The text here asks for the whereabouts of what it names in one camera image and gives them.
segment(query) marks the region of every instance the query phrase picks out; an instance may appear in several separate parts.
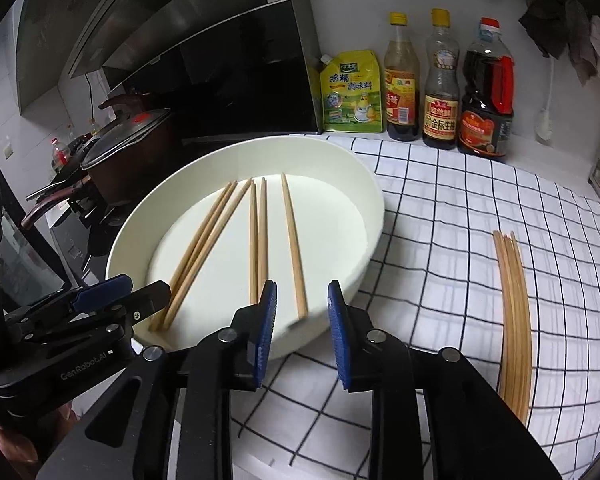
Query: white tablecloth with black grid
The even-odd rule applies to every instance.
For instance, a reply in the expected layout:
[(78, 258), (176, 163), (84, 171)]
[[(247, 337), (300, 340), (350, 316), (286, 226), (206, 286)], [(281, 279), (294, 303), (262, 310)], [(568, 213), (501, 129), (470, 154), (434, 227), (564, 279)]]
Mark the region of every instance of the white tablecloth with black grid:
[[(352, 304), (414, 348), (460, 349), (494, 388), (503, 327), (491, 232), (515, 232), (533, 331), (527, 426), (563, 478), (578, 478), (600, 451), (600, 204), (474, 156), (323, 138), (353, 150), (384, 191), (383, 234)], [(343, 391), (328, 332), (270, 362), (259, 391), (235, 392), (232, 421), (234, 457), (254, 456), (280, 478), (366, 478), (371, 393)]]

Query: chicken bouillon bag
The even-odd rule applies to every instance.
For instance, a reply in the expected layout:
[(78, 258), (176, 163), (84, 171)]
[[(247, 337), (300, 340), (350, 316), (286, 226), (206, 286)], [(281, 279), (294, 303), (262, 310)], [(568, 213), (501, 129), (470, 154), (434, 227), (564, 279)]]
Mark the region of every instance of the chicken bouillon bag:
[(380, 69), (371, 50), (341, 52), (320, 73), (324, 129), (382, 132)]

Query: plastic bottle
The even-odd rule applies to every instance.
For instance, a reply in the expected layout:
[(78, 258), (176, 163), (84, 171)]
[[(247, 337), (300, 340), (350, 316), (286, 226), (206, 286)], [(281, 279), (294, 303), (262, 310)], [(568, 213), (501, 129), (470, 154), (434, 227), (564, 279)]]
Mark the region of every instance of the plastic bottle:
[(329, 56), (329, 54), (322, 54), (322, 56), (320, 57), (320, 61), (324, 66), (327, 66), (331, 61), (333, 61), (333, 57)]
[(62, 167), (69, 162), (69, 158), (71, 158), (70, 151), (67, 145), (60, 142), (57, 137), (51, 139), (51, 145), (53, 146), (51, 167), (56, 173), (59, 173)]
[(387, 132), (395, 140), (418, 138), (420, 62), (407, 30), (407, 15), (390, 12), (394, 38), (384, 55)]
[(500, 23), (480, 20), (480, 32), (467, 50), (462, 72), (466, 79), (458, 150), (501, 158), (513, 120), (513, 58), (500, 39)]
[(449, 31), (449, 11), (431, 9), (433, 34), (427, 39), (429, 74), (424, 85), (422, 140), (432, 148), (456, 145), (460, 89), (456, 68), (460, 47)]
[(69, 142), (78, 138), (78, 136), (74, 132), (74, 126), (72, 124), (68, 124), (66, 126), (66, 135)]
[(93, 117), (89, 119), (89, 127), (91, 130), (91, 135), (94, 136), (100, 130), (100, 125), (96, 122), (96, 119)]

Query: chopsticks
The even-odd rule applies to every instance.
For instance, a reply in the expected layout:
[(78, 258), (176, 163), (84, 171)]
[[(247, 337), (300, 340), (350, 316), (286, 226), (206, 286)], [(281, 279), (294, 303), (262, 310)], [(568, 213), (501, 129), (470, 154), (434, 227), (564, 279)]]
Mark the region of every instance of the chopsticks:
[(267, 179), (260, 179), (260, 217), (258, 218), (258, 294), (269, 278), (269, 244), (267, 224)]
[(493, 232), (498, 255), (504, 311), (502, 371), (498, 394), (526, 424), (531, 391), (531, 319), (525, 273), (513, 233)]
[(251, 187), (251, 183), (253, 179), (247, 180), (244, 185), (240, 188), (238, 195), (234, 198), (234, 200), (229, 205), (228, 209), (223, 213), (222, 218), (219, 220), (218, 224), (215, 225), (213, 231), (211, 232), (209, 238), (206, 240), (202, 248), (200, 249), (200, 254), (197, 259), (192, 263), (191, 268), (187, 271), (182, 283), (180, 284), (180, 288), (177, 290), (175, 295), (172, 297), (171, 304), (167, 313), (164, 316), (163, 328), (168, 330), (173, 322), (173, 318), (175, 318), (180, 306), (182, 305), (182, 301), (187, 295), (193, 280), (196, 279), (196, 276), (200, 272), (202, 265), (205, 263), (206, 258), (209, 256), (211, 249), (218, 241), (218, 237), (222, 234), (222, 231), (226, 227), (227, 223), (231, 219), (231, 216), (234, 214), (235, 209), (238, 207), (240, 200), (244, 197), (247, 190)]
[[(298, 231), (294, 217), (293, 204), (289, 191), (286, 175), (281, 174), (283, 198), (285, 203), (286, 225), (289, 236), (289, 248), (294, 276), (294, 289), (296, 294), (296, 308), (298, 318), (308, 316), (304, 275), (298, 243)], [(150, 323), (149, 330), (168, 330), (173, 323), (182, 302), (200, 272), (202, 265), (209, 256), (211, 249), (216, 244), (219, 236), (226, 227), (238, 204), (249, 189), (250, 214), (249, 214), (249, 297), (251, 304), (258, 303), (264, 283), (268, 278), (268, 225), (267, 225), (267, 181), (264, 177), (260, 181), (260, 209), (258, 210), (256, 184), (252, 178), (248, 179), (240, 188), (238, 195), (231, 202), (226, 211), (224, 208), (232, 193), (237, 187), (237, 182), (228, 183), (216, 198), (211, 209), (206, 214), (195, 236), (189, 243), (182, 256), (178, 267), (171, 279), (172, 297), (167, 309), (156, 313)]]
[[(238, 183), (234, 180), (233, 182), (229, 182), (226, 186), (224, 186), (224, 189), (222, 190), (218, 198), (216, 198), (216, 201), (213, 203), (211, 209), (209, 209), (209, 212), (206, 214), (202, 223), (198, 227), (195, 236), (189, 243), (187, 250), (184, 252), (182, 258), (180, 259), (180, 263), (176, 267), (176, 270), (171, 278), (171, 282), (169, 283), (172, 298), (174, 297), (177, 290), (180, 288), (182, 280), (186, 275), (187, 271), (190, 269), (193, 262), (200, 254), (200, 250), (202, 249), (202, 246), (208, 239), (211, 229), (213, 229), (213, 227), (216, 225), (220, 213), (224, 209), (224, 206), (226, 205), (227, 201), (229, 200), (229, 197), (232, 195), (237, 185)], [(151, 323), (149, 325), (149, 330), (151, 332), (161, 329), (162, 322), (164, 321), (164, 317), (168, 309), (169, 307), (164, 308), (152, 317)]]
[(251, 181), (251, 206), (249, 211), (249, 301), (258, 303), (258, 200), (256, 183)]
[(286, 228), (289, 232), (291, 266), (293, 268), (294, 288), (296, 290), (296, 308), (298, 309), (298, 319), (304, 319), (309, 315), (309, 309), (306, 303), (306, 291), (304, 289), (304, 275), (302, 273), (302, 261), (300, 259), (296, 218), (294, 217), (294, 207), (291, 203), (291, 193), (289, 193), (289, 184), (286, 181), (286, 175), (282, 173), (280, 174), (280, 177), (282, 178), (282, 192), (285, 199)]

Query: kitchen wall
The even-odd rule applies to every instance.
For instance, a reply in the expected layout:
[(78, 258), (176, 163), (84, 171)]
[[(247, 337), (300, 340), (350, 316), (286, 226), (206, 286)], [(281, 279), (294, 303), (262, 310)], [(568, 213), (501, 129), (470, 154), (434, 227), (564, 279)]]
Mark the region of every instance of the kitchen wall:
[[(431, 32), (432, 7), (450, 11), (452, 29), (462, 52), (476, 37), (481, 16), (500, 20), (503, 41), (516, 63), (514, 133), (534, 137), (536, 115), (546, 103), (550, 62), (542, 57), (518, 23), (526, 11), (527, 0), (311, 0), (311, 3), (324, 53), (334, 55), (344, 50), (371, 48), (381, 63), (392, 33), (388, 13), (405, 12), (423, 80), (428, 70), (424, 42)], [(458, 76), (464, 88), (461, 71)], [(555, 63), (550, 111), (552, 146), (592, 162), (600, 140), (600, 82), (594, 78), (581, 88), (566, 52)]]
[(91, 83), (91, 91), (93, 92), (93, 117), (96, 119), (96, 122), (100, 126), (104, 126), (115, 117), (110, 117), (110, 113), (112, 113), (110, 108), (106, 110), (98, 109), (98, 105), (107, 98), (109, 88), (100, 70), (72, 79), (62, 76), (58, 82), (58, 91), (64, 101), (64, 107), (71, 118), (71, 123), (74, 125), (76, 134), (84, 134), (90, 130), (89, 119), (92, 117), (91, 100), (86, 77), (89, 78), (89, 82)]
[[(0, 24), (0, 168), (7, 183), (25, 211), (33, 206), (25, 197), (46, 186), (51, 177), (51, 139), (67, 142), (69, 114), (58, 92), (52, 88), (27, 107), (20, 115), (11, 81), (15, 81), (13, 55), (13, 17), (8, 13)], [(5, 157), (10, 144), (13, 154)], [(51, 241), (45, 219), (36, 223)]]

